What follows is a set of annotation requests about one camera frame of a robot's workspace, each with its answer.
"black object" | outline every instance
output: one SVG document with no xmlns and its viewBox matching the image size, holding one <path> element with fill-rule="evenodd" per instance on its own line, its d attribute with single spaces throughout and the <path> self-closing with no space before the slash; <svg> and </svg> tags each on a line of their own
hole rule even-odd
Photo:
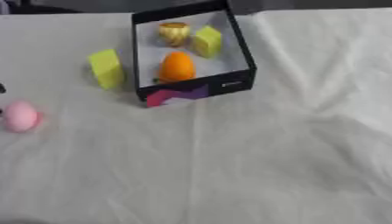
<svg viewBox="0 0 392 224">
<path fill-rule="evenodd" d="M 80 13 L 77 10 L 69 10 L 58 7 L 33 5 L 30 0 L 21 1 L 20 5 L 13 2 L 7 2 L 10 6 L 10 14 L 67 14 L 67 13 Z"/>
<path fill-rule="evenodd" d="M 2 83 L 0 83 L 0 94 L 4 94 L 6 92 L 5 87 Z"/>
<path fill-rule="evenodd" d="M 238 39 L 245 60 L 248 64 L 248 69 L 233 71 L 230 73 L 221 73 L 207 77 L 196 78 L 192 80 L 184 80 L 168 84 L 157 84 L 148 87 L 140 87 L 139 65 L 138 65 L 138 50 L 137 50 L 137 25 L 148 23 L 152 21 L 159 21 L 168 18 L 179 18 L 185 16 L 196 15 L 200 13 L 207 13 L 212 11 L 225 11 L 229 23 L 231 24 L 234 34 Z M 178 6 L 163 10 L 154 10 L 140 12 L 132 15 L 132 38 L 133 38 L 133 67 L 135 74 L 136 93 L 142 102 L 146 102 L 147 97 L 156 93 L 159 90 L 169 89 L 180 92 L 191 92 L 194 89 L 208 86 L 208 96 L 223 95 L 237 91 L 251 89 L 253 87 L 256 75 L 256 63 L 248 49 L 245 39 L 242 36 L 240 27 L 238 26 L 235 17 L 228 6 L 226 0 L 215 0 L 212 2 L 194 3 L 184 6 Z"/>
<path fill-rule="evenodd" d="M 0 94 L 4 94 L 6 92 L 5 87 L 2 83 L 0 83 Z"/>
</svg>

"black box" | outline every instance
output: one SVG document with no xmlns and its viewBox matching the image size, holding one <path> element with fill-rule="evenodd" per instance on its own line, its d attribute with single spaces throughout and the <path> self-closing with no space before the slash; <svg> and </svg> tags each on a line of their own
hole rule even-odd
<svg viewBox="0 0 392 224">
<path fill-rule="evenodd" d="M 199 64 L 196 64 L 196 73 L 198 72 L 199 66 L 201 70 L 205 69 L 202 71 L 203 76 L 197 76 L 192 80 L 174 83 L 149 84 L 148 80 L 152 81 L 152 77 L 156 75 L 154 69 L 157 70 L 157 67 L 159 67 L 162 62 L 162 55 L 164 55 L 165 52 L 170 51 L 169 48 L 164 48 L 162 45 L 155 43 L 155 41 L 159 39 L 158 25 L 156 23 L 162 23 L 162 20 L 181 21 L 184 19 L 188 19 L 194 23 L 201 20 L 206 22 L 208 19 L 211 19 L 211 22 L 213 23 L 216 20 L 216 24 L 219 23 L 219 25 L 224 27 L 224 31 L 228 33 L 227 36 L 230 36 L 231 32 L 233 33 L 233 35 L 230 36 L 233 38 L 229 39 L 226 43 L 223 41 L 223 39 L 225 39 L 225 33 L 222 33 L 223 43 L 222 51 L 220 52 L 222 56 L 218 57 L 218 59 L 210 59 L 209 61 L 206 59 L 197 59 Z M 148 107 L 169 103 L 169 100 L 172 98 L 195 100 L 208 96 L 224 95 L 248 90 L 253 86 L 256 75 L 256 63 L 250 54 L 245 39 L 242 36 L 235 16 L 229 8 L 227 1 L 217 0 L 205 3 L 195 3 L 133 14 L 132 38 L 136 93 L 142 102 L 147 103 Z M 210 73 L 207 75 L 204 73 L 206 67 L 213 67 L 211 71 L 218 73 Z"/>
</svg>

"yellow cube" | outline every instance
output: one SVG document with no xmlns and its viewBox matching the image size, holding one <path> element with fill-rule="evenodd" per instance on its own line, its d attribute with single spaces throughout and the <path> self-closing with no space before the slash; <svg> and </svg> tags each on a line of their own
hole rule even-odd
<svg viewBox="0 0 392 224">
<path fill-rule="evenodd" d="M 93 53 L 88 57 L 88 61 L 102 88 L 117 88 L 124 83 L 123 67 L 114 49 Z"/>
<path fill-rule="evenodd" d="M 192 38 L 192 48 L 202 57 L 213 57 L 221 49 L 221 33 L 206 25 L 196 31 Z"/>
</svg>

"table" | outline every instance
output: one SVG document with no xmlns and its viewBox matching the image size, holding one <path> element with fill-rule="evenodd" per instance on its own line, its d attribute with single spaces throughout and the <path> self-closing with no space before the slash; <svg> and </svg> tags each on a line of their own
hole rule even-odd
<svg viewBox="0 0 392 224">
<path fill-rule="evenodd" d="M 130 70 L 129 14 L 0 17 L 0 106 L 45 113 L 1 130 L 0 223 L 390 223 L 391 18 L 238 17 L 254 89 L 147 109 L 86 66 L 115 48 Z"/>
</svg>

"yellow-green block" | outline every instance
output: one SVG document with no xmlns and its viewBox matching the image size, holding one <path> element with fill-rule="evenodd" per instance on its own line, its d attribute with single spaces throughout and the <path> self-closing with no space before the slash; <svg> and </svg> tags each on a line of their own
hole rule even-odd
<svg viewBox="0 0 392 224">
<path fill-rule="evenodd" d="M 206 25 L 192 38 L 193 49 L 202 57 L 212 58 L 221 50 L 221 33 Z"/>
<path fill-rule="evenodd" d="M 88 61 L 102 88 L 117 88 L 124 83 L 123 67 L 114 49 L 93 53 L 88 57 Z"/>
</svg>

